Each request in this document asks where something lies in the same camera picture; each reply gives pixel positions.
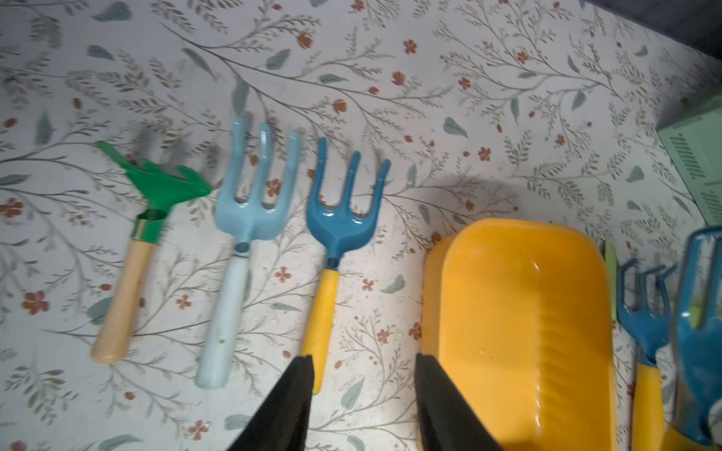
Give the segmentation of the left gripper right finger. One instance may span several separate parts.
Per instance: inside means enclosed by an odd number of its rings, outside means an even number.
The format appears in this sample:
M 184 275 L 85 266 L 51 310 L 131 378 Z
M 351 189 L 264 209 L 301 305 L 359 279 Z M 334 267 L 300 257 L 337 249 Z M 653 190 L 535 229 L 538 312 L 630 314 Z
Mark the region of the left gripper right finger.
M 417 354 L 415 385 L 422 450 L 502 450 L 432 355 Z

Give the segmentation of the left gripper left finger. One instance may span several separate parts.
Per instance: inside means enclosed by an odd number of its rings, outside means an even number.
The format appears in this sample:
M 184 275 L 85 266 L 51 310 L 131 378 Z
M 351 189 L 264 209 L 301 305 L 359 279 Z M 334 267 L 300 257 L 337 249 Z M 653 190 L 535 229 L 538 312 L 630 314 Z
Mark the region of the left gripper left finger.
M 305 450 L 313 387 L 312 357 L 295 357 L 229 450 Z

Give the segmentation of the yellow plastic storage box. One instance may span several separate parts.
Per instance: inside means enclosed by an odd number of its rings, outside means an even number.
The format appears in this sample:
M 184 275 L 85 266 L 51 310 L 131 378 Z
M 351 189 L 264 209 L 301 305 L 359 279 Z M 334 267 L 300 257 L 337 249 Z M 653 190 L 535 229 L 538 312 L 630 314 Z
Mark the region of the yellow plastic storage box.
M 424 265 L 420 349 L 505 450 L 616 448 L 607 271 L 564 225 L 483 219 Z

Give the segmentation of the dark green rake wooden handle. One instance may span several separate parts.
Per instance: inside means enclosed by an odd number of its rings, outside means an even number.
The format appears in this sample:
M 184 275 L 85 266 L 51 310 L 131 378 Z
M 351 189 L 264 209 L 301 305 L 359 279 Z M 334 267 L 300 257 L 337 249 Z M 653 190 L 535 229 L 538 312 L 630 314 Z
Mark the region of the dark green rake wooden handle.
M 116 292 L 90 352 L 93 362 L 114 364 L 130 349 L 141 291 L 165 220 L 176 205 L 210 195 L 212 185 L 188 166 L 178 165 L 173 175 L 149 160 L 134 165 L 106 142 L 98 141 L 95 146 L 125 171 L 147 201 L 146 210 L 135 218 Z

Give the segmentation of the light blue hand fork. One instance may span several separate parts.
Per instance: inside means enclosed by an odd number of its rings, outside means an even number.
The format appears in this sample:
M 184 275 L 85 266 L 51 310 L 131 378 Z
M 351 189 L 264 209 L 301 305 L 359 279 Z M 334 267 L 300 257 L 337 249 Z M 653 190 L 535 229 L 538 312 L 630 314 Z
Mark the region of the light blue hand fork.
M 214 221 L 218 229 L 233 236 L 234 247 L 209 322 L 199 358 L 195 384 L 205 390 L 227 385 L 237 346 L 242 311 L 251 281 L 251 247 L 255 241 L 274 240 L 287 224 L 297 180 L 303 143 L 300 133 L 287 140 L 287 161 L 278 200 L 268 209 L 263 200 L 274 158 L 274 134 L 269 124 L 259 129 L 259 165 L 247 201 L 236 201 L 246 161 L 246 117 L 234 119 L 231 160 L 218 197 Z

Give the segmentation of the blue hand fork yellow handle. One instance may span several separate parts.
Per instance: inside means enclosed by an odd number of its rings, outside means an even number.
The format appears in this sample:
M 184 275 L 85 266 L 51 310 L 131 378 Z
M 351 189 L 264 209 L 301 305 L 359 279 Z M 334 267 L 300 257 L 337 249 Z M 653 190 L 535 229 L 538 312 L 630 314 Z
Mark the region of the blue hand fork yellow handle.
M 671 306 L 667 278 L 677 267 L 659 265 L 636 274 L 636 303 L 629 307 L 625 303 L 625 277 L 638 264 L 637 259 L 629 259 L 617 270 L 616 312 L 620 326 L 637 343 L 631 449 L 658 450 L 662 445 L 665 420 L 656 353 L 669 344 Z

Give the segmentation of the mint green file organizer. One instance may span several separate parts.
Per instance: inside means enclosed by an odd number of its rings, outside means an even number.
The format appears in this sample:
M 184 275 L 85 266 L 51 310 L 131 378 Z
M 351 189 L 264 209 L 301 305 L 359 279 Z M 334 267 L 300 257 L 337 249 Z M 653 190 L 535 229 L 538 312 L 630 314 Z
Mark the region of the mint green file organizer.
M 657 134 L 706 223 L 721 224 L 721 92 L 691 103 Z

